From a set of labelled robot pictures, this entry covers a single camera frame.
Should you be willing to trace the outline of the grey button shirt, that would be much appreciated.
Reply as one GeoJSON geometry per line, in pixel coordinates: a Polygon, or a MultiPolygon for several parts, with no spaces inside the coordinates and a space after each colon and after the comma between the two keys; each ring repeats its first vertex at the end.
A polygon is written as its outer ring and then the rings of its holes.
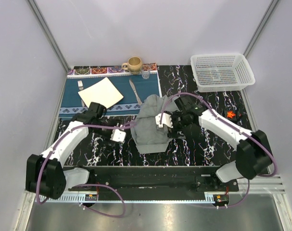
{"type": "Polygon", "coordinates": [[[131,128],[131,136],[140,154],[161,153],[167,150],[171,141],[168,131],[166,128],[159,128],[155,120],[167,101],[167,96],[150,95],[136,116],[136,125],[131,128]]]}

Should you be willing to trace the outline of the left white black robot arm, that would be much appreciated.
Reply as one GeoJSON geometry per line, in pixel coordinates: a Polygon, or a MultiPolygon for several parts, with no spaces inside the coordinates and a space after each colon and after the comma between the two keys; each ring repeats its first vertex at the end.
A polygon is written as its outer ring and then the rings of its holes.
{"type": "Polygon", "coordinates": [[[32,154],[26,163],[25,189],[37,197],[45,196],[58,199],[63,192],[80,185],[89,191],[95,187],[96,179],[84,167],[64,170],[64,164],[80,142],[90,133],[114,142],[123,142],[126,133],[118,126],[118,120],[102,122],[106,107],[91,102],[88,109],[77,113],[71,119],[67,129],[40,155],[32,154]]]}

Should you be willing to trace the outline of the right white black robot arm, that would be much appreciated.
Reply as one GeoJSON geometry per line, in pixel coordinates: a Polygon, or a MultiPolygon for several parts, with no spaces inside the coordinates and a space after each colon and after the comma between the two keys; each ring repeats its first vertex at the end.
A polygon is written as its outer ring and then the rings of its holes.
{"type": "Polygon", "coordinates": [[[236,159],[222,165],[205,182],[216,191],[227,187],[233,180],[254,179],[275,163],[267,135],[242,128],[217,113],[200,99],[196,104],[191,93],[177,93],[171,96],[161,110],[157,120],[159,127],[167,127],[169,135],[174,135],[192,124],[209,130],[227,142],[235,151],[236,159]]]}

